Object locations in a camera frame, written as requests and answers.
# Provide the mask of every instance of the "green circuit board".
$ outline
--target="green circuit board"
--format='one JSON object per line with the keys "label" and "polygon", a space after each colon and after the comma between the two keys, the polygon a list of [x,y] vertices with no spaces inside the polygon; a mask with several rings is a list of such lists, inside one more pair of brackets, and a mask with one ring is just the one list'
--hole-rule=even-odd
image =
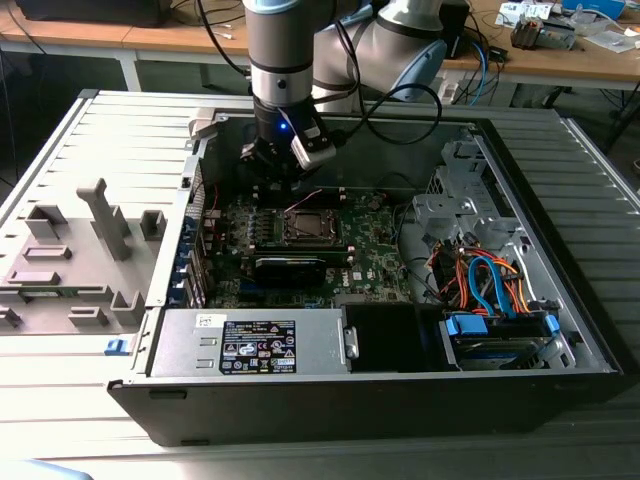
{"label": "green circuit board", "polygon": [[[224,252],[211,256],[217,282],[208,303],[210,308],[335,308],[352,302],[412,300],[406,271],[394,244],[393,207],[373,192],[352,196],[340,209],[323,210],[323,222],[333,218],[332,228],[335,227],[334,233],[329,233],[329,229],[324,232],[332,237],[333,245],[343,248],[304,252],[304,256],[328,259],[329,265],[324,284],[304,290],[266,290],[260,295],[247,295],[247,291],[254,290],[251,275],[245,270],[247,263],[252,261],[252,244],[255,243],[255,233],[250,233],[251,219],[261,212],[241,201],[230,204],[223,212],[229,224],[224,235],[231,239],[231,245]],[[309,215],[313,210],[298,212]],[[278,255],[284,255],[287,249],[295,250],[291,239],[284,239],[283,233],[290,215],[284,210],[268,211],[267,233],[262,233],[261,242]],[[314,237],[307,236],[306,240],[314,241]],[[331,265],[334,259],[341,261],[346,257],[351,257],[349,265]]]}

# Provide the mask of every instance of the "motherboard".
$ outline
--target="motherboard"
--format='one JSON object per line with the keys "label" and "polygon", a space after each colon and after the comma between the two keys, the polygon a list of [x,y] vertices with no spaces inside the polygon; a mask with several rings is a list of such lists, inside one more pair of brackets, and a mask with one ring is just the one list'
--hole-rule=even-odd
{"label": "motherboard", "polygon": [[395,243],[394,205],[383,194],[265,208],[229,203],[206,232],[210,308],[335,308],[409,302]]}

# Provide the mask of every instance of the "blue tab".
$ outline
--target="blue tab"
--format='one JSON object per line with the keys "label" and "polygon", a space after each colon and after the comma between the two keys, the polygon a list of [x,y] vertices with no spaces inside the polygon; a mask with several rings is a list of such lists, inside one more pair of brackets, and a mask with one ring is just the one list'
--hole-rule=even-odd
{"label": "blue tab", "polygon": [[456,325],[455,320],[452,318],[447,318],[447,332],[449,332],[449,336],[453,337],[454,335],[457,335],[458,333],[460,333],[458,331],[458,326]]}
{"label": "blue tab", "polygon": [[129,355],[129,352],[127,352],[127,341],[121,338],[109,340],[107,348],[104,349],[104,354],[108,357]]}
{"label": "blue tab", "polygon": [[558,323],[558,319],[555,315],[547,315],[544,317],[544,320],[547,322],[547,326],[549,327],[549,330],[551,330],[552,334],[560,331],[560,324]]}
{"label": "blue tab", "polygon": [[456,315],[461,335],[487,335],[489,330],[482,315]]}

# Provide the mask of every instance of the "warning label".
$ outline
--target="warning label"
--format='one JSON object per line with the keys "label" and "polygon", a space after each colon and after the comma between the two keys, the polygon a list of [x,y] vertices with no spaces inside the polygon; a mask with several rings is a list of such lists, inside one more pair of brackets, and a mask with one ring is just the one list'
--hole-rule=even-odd
{"label": "warning label", "polygon": [[224,322],[220,372],[296,373],[296,323]]}

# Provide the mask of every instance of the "wooden desk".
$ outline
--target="wooden desk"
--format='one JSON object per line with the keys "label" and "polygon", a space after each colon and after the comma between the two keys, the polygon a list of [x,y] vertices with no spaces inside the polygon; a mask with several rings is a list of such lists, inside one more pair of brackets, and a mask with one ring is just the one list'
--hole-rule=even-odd
{"label": "wooden desk", "polygon": [[26,42],[29,39],[13,21],[7,5],[16,21],[20,23],[31,37],[40,45],[75,45],[86,47],[122,48],[122,40],[131,30],[126,25],[95,25],[72,22],[32,22],[27,20],[20,8],[11,1],[0,0],[0,35],[3,40]]}
{"label": "wooden desk", "polygon": [[[524,51],[511,47],[508,28],[494,25],[500,0],[472,0],[473,11],[481,31],[491,44],[509,51],[509,59],[501,74],[501,83],[532,83],[566,85],[587,88],[633,89],[640,80],[640,56],[637,50],[622,54],[610,52],[584,39],[578,39],[572,51],[540,49]],[[205,8],[233,5],[229,0],[205,0]],[[202,64],[223,63],[202,27],[183,25],[170,20],[162,28],[148,29],[117,25],[94,25],[71,22],[31,22],[10,0],[16,20],[47,53],[115,58],[120,61],[129,90],[140,91],[136,61],[154,60]],[[236,11],[218,12],[211,16],[221,21],[237,16]],[[195,17],[191,7],[179,10],[183,21]],[[626,14],[623,22],[637,20],[640,14]],[[231,22],[233,40],[218,37],[225,51],[239,64],[248,64],[247,31],[244,20]],[[6,6],[0,8],[0,45],[8,51],[38,53],[26,35],[9,17]],[[469,53],[456,60],[447,60],[439,76],[445,84],[469,78],[478,68],[478,61]]]}
{"label": "wooden desk", "polygon": [[[640,80],[640,61],[637,57],[640,52],[629,50],[624,53],[613,53],[599,47],[584,38],[578,38],[573,50],[521,50],[511,46],[510,28],[502,28],[495,25],[497,9],[503,3],[498,0],[473,0],[473,11],[480,31],[491,39],[493,46],[509,51],[508,61],[504,73],[509,75],[526,75],[557,77],[557,85],[565,84],[563,79],[572,81],[580,80],[605,80],[616,82],[637,82]],[[620,19],[621,22],[637,22],[640,24],[640,13],[628,13]],[[456,60],[447,60],[444,68],[473,69],[478,68],[478,61],[472,54]],[[567,86],[579,86],[566,83]]]}

